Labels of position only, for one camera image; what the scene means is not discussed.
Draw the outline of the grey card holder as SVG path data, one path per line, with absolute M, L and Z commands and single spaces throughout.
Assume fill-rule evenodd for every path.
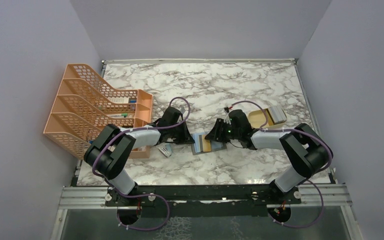
M 227 149 L 225 143 L 205 139 L 207 132 L 193 133 L 191 136 L 194 140 L 194 143 L 191 146 L 193 155 L 207 154 Z

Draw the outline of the gold credit card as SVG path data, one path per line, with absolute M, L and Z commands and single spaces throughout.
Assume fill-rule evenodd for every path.
M 202 140 L 202 152 L 207 153 L 212 151 L 211 142 L 209 140 Z

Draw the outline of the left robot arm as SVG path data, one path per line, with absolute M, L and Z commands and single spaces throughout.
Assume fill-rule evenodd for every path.
M 168 143 L 194 144 L 183 114 L 169 106 L 162 117 L 142 127 L 120 128 L 108 124 L 86 150 L 83 160 L 96 174 L 117 189 L 124 205 L 137 200 L 136 182 L 127 174 L 125 165 L 134 149 Z

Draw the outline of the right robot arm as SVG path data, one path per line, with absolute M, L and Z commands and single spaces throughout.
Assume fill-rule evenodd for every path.
M 249 150 L 285 151 L 291 166 L 269 184 L 269 199 L 276 204 L 286 200 L 291 189 L 328 168 L 333 160 L 332 150 L 308 124 L 287 129 L 255 128 L 239 109 L 228 113 L 228 120 L 218 118 L 205 139 L 219 143 L 237 140 Z

